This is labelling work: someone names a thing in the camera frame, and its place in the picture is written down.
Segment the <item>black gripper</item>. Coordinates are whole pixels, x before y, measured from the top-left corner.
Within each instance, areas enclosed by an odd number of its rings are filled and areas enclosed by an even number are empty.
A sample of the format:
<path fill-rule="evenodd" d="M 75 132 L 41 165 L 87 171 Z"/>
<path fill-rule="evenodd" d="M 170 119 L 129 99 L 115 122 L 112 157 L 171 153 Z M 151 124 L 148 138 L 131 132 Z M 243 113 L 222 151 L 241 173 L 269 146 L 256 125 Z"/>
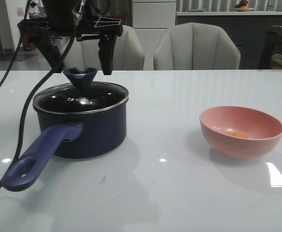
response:
<path fill-rule="evenodd" d="M 99 40 L 99 60 L 104 75 L 113 71 L 115 39 L 123 33 L 120 19 L 103 17 L 110 10 L 111 2 L 100 9 L 95 0 L 44 0 L 46 16 L 38 19 L 23 19 L 18 23 L 21 33 L 34 32 L 40 35 L 35 46 L 42 53 L 55 73 L 61 73 L 63 62 L 59 48 L 51 43 L 50 36 L 72 36 L 77 41 Z"/>

